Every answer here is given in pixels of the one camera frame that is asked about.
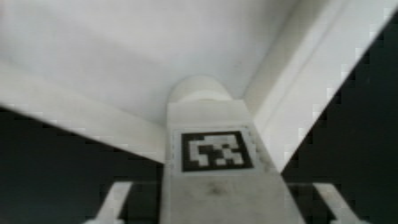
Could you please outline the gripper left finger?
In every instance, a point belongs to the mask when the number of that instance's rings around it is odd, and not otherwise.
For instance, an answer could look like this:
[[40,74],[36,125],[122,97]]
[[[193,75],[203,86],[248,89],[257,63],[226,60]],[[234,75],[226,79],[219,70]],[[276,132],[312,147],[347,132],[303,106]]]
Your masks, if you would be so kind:
[[83,224],[125,224],[120,215],[129,199],[132,186],[134,183],[129,181],[122,181],[113,184],[97,217],[90,219]]

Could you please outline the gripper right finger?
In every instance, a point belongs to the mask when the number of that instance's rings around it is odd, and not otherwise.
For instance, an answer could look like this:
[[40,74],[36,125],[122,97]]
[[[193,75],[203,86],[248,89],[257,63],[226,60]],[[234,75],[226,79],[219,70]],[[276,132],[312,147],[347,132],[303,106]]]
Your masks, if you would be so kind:
[[315,183],[313,186],[335,214],[331,224],[372,224],[356,215],[337,186],[331,183]]

